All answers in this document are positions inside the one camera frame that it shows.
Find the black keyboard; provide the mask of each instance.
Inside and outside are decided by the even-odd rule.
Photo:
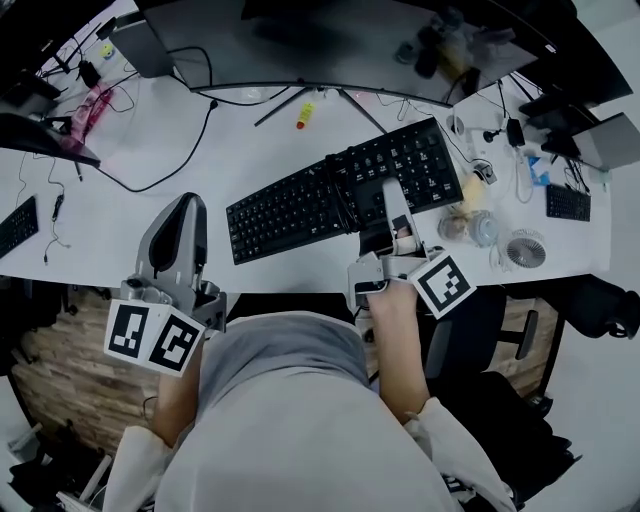
[[[0,258],[37,232],[36,198],[32,196],[0,224]]]
[[[591,220],[591,196],[560,185],[547,185],[547,217]]]
[[[386,222],[382,183],[397,177],[412,213],[462,201],[435,119],[302,169],[227,208],[235,264]]]

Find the power adapter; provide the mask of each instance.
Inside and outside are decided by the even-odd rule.
[[[524,146],[524,134],[522,133],[520,121],[517,119],[509,119],[507,121],[507,140],[509,145],[514,148]]]

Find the small keyboard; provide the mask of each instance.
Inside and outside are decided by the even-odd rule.
[[[0,258],[37,232],[36,198],[31,196],[0,224]]]
[[[591,220],[591,196],[560,185],[547,185],[547,217]]]

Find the yellow marker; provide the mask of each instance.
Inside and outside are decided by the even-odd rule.
[[[307,125],[315,108],[316,106],[313,103],[305,103],[304,105],[302,105],[300,116],[298,116],[298,123],[296,124],[296,128],[298,130],[302,130]]]

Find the white sleeve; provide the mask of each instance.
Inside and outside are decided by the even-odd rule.
[[[135,512],[160,485],[173,451],[143,427],[127,427],[118,445],[104,497],[104,512]]]
[[[427,400],[405,429],[441,474],[457,478],[498,512],[515,512],[487,454],[437,398]]]

